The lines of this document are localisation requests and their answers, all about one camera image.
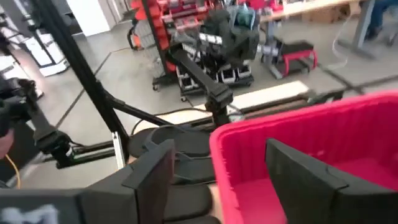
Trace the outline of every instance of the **gray floor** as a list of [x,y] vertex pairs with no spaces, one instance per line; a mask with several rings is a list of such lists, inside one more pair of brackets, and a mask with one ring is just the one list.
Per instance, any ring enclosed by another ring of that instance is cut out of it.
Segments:
[[[352,38],[355,26],[355,20],[349,22],[341,36],[347,39]],[[90,67],[93,71],[98,71],[97,77],[104,87],[115,97],[150,113],[161,113],[189,107],[188,102],[180,101],[177,86],[162,87],[160,92],[152,91],[151,82],[154,74],[151,73],[151,60],[142,57],[141,53],[124,49],[128,47],[126,41],[128,28],[129,24],[121,24],[106,34],[99,34],[87,39],[81,36],[76,37],[76,41]],[[339,23],[324,25],[290,22],[285,24],[278,31],[278,34],[288,41],[309,40],[315,44],[319,61],[324,66],[335,67],[335,64],[340,63],[341,59],[333,55],[331,46],[340,28],[341,24]],[[341,53],[348,56],[348,63],[344,67],[334,69],[334,71],[345,81],[353,85],[362,85],[364,87],[362,91],[365,93],[398,88],[398,45],[389,49],[379,40],[367,47],[378,55],[377,60],[366,60],[349,53],[347,50],[337,48]],[[24,65],[32,73],[32,76],[38,77],[38,86],[45,92],[45,96],[39,101],[40,106],[50,122],[57,124],[82,91],[73,70],[69,69],[61,75],[40,78],[37,71],[30,68],[31,63],[28,59],[24,60]],[[255,78],[252,86],[234,89],[235,95],[294,80],[304,82],[317,93],[347,87],[341,80],[325,74],[320,69],[314,70],[310,75],[294,75],[282,80],[275,80],[256,60],[252,63],[252,73]],[[393,79],[388,83],[369,84],[374,80],[391,77]],[[357,92],[350,90],[347,91],[346,97],[357,95]],[[188,99],[193,105],[205,102],[203,96],[189,96]],[[122,113],[118,113],[118,115],[124,127],[127,131],[130,131],[137,118]],[[60,129],[68,133],[75,141],[83,144],[93,144],[111,138],[110,132],[86,93],[81,94],[72,110],[63,119]],[[31,167],[29,175],[23,178],[22,185],[24,188],[85,187],[106,177],[115,170],[114,158],[63,170],[57,170],[54,163],[39,164]]]

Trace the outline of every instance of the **red storage bin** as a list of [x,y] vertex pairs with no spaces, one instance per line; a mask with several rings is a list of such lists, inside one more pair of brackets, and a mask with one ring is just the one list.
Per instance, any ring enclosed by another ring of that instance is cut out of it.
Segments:
[[285,224],[268,177],[275,138],[345,172],[398,190],[398,92],[231,123],[210,138],[224,224]]

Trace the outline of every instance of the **table leg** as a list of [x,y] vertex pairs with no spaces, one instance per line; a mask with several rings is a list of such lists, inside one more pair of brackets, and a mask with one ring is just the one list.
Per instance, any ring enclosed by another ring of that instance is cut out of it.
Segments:
[[274,64],[272,64],[272,51],[275,47],[275,41],[274,41],[274,21],[270,21],[266,23],[266,45],[271,46],[271,51],[269,54],[265,54],[264,57],[264,63],[266,64],[266,67],[268,68],[268,71],[276,78],[276,79],[281,79],[283,78],[283,75],[278,71],[278,69],[275,67]]
[[347,49],[352,50],[359,56],[368,58],[368,59],[375,59],[376,56],[369,52],[368,50],[363,49],[363,42],[366,35],[366,30],[368,29],[368,25],[371,20],[372,11],[374,7],[375,0],[368,0],[365,1],[361,10],[361,14],[359,15],[358,25],[355,30],[354,39],[352,42],[347,40],[337,40],[337,43],[345,47]]

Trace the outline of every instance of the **yellow cable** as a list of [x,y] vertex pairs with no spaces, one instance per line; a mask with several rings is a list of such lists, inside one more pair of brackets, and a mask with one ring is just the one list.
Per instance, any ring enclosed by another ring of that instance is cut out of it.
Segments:
[[19,175],[18,168],[15,165],[14,161],[12,161],[12,159],[8,155],[6,155],[6,158],[11,163],[12,167],[15,170],[15,174],[17,175],[17,188],[20,189],[21,188],[21,176]]

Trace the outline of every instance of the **desk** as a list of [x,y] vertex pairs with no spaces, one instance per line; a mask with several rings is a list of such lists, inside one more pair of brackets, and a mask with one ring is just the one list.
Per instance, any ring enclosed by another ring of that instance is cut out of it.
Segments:
[[[360,0],[312,0],[309,2],[297,2],[284,6],[284,10],[275,12],[270,16],[261,16],[261,30],[266,33],[266,45],[274,47],[274,21],[283,19],[289,16],[296,16],[305,12],[316,11],[333,6],[340,6],[349,4],[352,2],[359,2]],[[371,52],[363,49],[363,42],[366,34],[366,29],[370,22],[371,13],[373,10],[375,0],[368,0],[364,3],[361,14],[359,16],[358,25],[355,31],[354,39],[352,42],[345,40],[338,40],[337,43],[342,47],[351,49],[358,55],[366,58],[375,58]],[[276,78],[282,78],[282,74],[272,64],[272,56],[266,55],[263,62],[267,65],[267,68],[271,74]]]
[[[233,105],[241,109],[248,108],[256,105],[261,105],[264,103],[270,103],[273,101],[279,101],[286,98],[303,95],[308,93],[309,91],[310,89],[306,85],[304,85],[302,82],[296,81],[236,96],[234,97]],[[196,106],[196,108],[205,109],[205,105],[199,105]],[[171,123],[178,124],[178,123],[194,121],[197,119],[207,118],[210,116],[211,113],[202,113],[199,111],[180,111],[159,117]],[[155,127],[157,127],[155,124],[143,121],[137,126],[134,134],[143,129],[155,128]],[[134,160],[135,160],[134,157],[130,157],[128,163],[131,163]],[[223,222],[223,212],[221,208],[220,193],[218,192],[217,185],[210,184],[209,188],[213,196],[213,209],[210,212],[210,215],[218,218],[221,222]]]

